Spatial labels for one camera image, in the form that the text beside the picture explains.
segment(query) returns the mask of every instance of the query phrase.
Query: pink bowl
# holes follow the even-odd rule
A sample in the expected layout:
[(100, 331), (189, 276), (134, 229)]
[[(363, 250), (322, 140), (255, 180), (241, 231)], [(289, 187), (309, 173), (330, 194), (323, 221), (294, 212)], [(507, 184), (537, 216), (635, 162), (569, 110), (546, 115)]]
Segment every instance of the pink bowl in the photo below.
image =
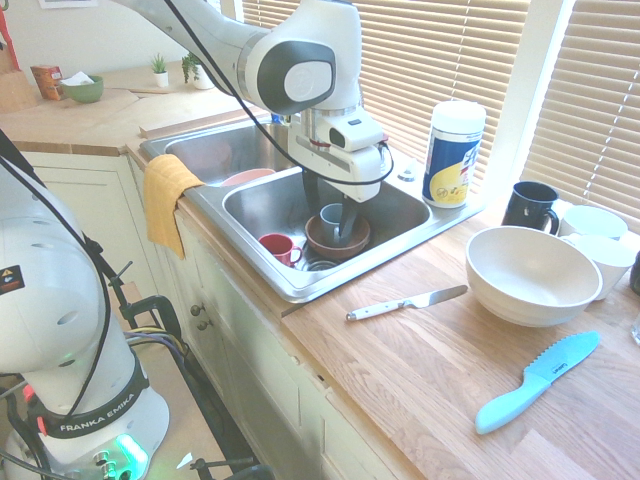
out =
[(256, 178), (266, 177), (272, 173), (276, 173), (276, 171), (271, 168), (254, 168), (253, 170), (247, 170), (246, 172), (240, 172), (230, 176), (222, 182), (220, 186), (230, 187), (232, 185), (240, 185), (241, 183), (247, 183)]

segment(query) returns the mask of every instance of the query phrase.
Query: kitchen sink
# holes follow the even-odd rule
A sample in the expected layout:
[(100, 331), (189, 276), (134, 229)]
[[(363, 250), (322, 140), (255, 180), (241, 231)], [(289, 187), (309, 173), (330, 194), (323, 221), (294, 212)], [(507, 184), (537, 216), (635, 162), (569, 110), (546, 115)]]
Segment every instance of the kitchen sink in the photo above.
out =
[[(286, 148), (288, 128), (265, 122), (264, 128)], [(219, 186), (224, 180), (254, 168), (276, 172), (293, 164), (279, 153), (252, 121), (150, 140), (142, 148), (154, 158), (171, 153), (201, 181)]]
[[(286, 149), (287, 128), (267, 123)], [(305, 225), (308, 206), (302, 170), (266, 143), (250, 122), (209, 129), (142, 144), (150, 156), (174, 153), (207, 185), (185, 195), (215, 224), (238, 252), (285, 300), (311, 301), (372, 268), (451, 228), (482, 209), (476, 196), (455, 209), (430, 208), (422, 201), (421, 182), (398, 180), (396, 171), (381, 184), (380, 192), (359, 204), (359, 214), (371, 227), (371, 239), (358, 255), (333, 260), (309, 246)], [(276, 173), (239, 186), (220, 183), (240, 171), (268, 167)], [(340, 202), (342, 194), (319, 181), (320, 205)], [(258, 238), (282, 233), (302, 248), (302, 259), (287, 267), (271, 255)]]

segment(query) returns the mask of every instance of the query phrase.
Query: small succulent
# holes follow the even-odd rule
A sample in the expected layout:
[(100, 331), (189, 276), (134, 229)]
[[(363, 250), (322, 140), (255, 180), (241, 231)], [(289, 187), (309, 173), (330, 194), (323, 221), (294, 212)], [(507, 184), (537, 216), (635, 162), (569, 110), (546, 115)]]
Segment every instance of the small succulent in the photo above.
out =
[(164, 61), (164, 57), (157, 53), (151, 59), (151, 68), (153, 69), (153, 73), (164, 73), (167, 71), (167, 64)]
[(189, 75), (191, 73), (193, 73), (194, 80), (199, 80), (198, 65), (200, 65), (200, 59), (193, 53), (189, 52), (187, 56), (182, 57), (182, 73), (184, 74), (184, 83), (187, 83), (189, 81)]

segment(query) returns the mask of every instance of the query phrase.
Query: blue knife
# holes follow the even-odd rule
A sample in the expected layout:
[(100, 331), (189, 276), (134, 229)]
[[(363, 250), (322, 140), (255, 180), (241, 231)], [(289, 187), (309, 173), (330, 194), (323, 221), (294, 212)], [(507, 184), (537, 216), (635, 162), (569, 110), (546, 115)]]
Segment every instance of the blue knife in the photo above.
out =
[(600, 343), (598, 332), (571, 335), (547, 348), (524, 369), (522, 386), (494, 398), (476, 416), (476, 431), (484, 435), (506, 425), (531, 405), (554, 380), (587, 358)]

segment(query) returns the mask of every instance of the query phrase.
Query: wipes container lid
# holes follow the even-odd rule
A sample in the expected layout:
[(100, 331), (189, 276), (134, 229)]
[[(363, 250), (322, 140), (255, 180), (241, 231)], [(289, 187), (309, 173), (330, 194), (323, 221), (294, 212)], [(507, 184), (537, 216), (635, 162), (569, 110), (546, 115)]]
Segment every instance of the wipes container lid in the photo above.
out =
[(484, 129), (486, 118), (487, 111), (475, 102), (449, 100), (433, 108), (431, 125), (447, 133), (477, 133)]

